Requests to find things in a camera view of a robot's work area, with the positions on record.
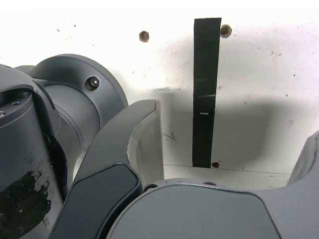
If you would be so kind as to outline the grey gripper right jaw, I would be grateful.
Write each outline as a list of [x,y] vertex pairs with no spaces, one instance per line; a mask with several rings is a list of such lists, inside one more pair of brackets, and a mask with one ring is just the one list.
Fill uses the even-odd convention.
[[310,136],[286,186],[241,191],[166,184],[130,203],[109,239],[316,239],[319,135]]

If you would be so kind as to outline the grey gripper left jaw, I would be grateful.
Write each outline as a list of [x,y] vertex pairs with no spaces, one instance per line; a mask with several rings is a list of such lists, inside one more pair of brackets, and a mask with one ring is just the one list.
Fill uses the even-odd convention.
[[94,138],[50,237],[106,238],[122,211],[144,188],[163,179],[160,102],[135,102]]

